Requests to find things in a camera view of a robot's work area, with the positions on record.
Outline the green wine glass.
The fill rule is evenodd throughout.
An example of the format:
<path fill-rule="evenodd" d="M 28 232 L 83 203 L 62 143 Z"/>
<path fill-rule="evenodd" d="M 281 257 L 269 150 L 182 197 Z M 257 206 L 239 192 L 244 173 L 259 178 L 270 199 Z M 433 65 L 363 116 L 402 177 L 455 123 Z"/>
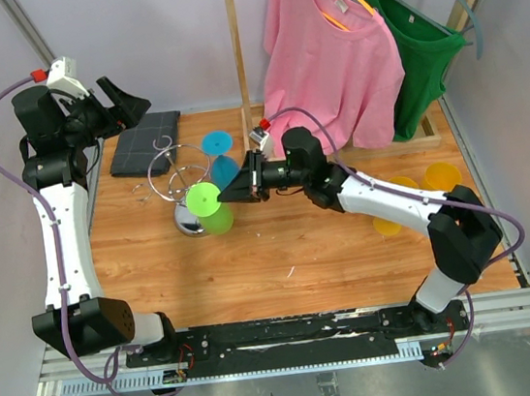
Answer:
<path fill-rule="evenodd" d="M 203 229 L 210 234 L 223 235 L 233 226 L 234 215 L 225 202 L 220 202 L 220 190 L 213 183 L 199 182 L 193 185 L 185 203 L 191 214 L 198 219 Z"/>

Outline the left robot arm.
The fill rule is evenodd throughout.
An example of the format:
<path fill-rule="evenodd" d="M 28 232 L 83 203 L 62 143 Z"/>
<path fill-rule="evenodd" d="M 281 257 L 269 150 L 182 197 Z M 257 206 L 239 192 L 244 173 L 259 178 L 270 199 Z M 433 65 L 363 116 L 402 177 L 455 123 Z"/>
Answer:
<path fill-rule="evenodd" d="M 94 268 L 84 151 L 137 126 L 150 106 L 105 76 L 96 83 L 112 106 L 104 107 L 89 91 L 51 83 L 28 87 L 12 100 L 25 133 L 21 177 L 32 191 L 45 242 L 46 311 L 33 317 L 33 332 L 69 358 L 135 346 L 144 361 L 170 363 L 181 345 L 168 316 L 137 314 L 126 301 L 106 297 Z"/>

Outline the blue wine glass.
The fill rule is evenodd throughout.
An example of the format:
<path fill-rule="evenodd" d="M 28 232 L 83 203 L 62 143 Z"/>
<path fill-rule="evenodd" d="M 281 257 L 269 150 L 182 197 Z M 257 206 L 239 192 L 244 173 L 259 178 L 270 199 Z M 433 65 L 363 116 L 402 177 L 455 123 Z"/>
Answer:
<path fill-rule="evenodd" d="M 234 181 L 240 169 L 229 152 L 233 148 L 232 136 L 216 130 L 203 138 L 202 151 L 211 159 L 210 179 L 219 189 L 224 190 Z"/>

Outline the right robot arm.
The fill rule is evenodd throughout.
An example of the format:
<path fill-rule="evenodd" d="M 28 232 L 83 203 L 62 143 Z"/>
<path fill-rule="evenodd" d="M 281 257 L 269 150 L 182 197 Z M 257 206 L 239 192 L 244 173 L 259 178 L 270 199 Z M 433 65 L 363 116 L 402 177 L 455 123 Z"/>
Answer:
<path fill-rule="evenodd" d="M 373 179 L 328 161 L 319 140 L 301 127 L 285 132 L 282 145 L 282 161 L 247 151 L 218 200 L 266 201 L 272 190 L 299 187 L 322 209 L 380 217 L 425 234 L 435 265 L 413 295 L 408 315 L 419 331 L 436 331 L 451 301 L 480 280 L 503 237 L 473 190 L 457 185 L 449 192 L 424 191 Z"/>

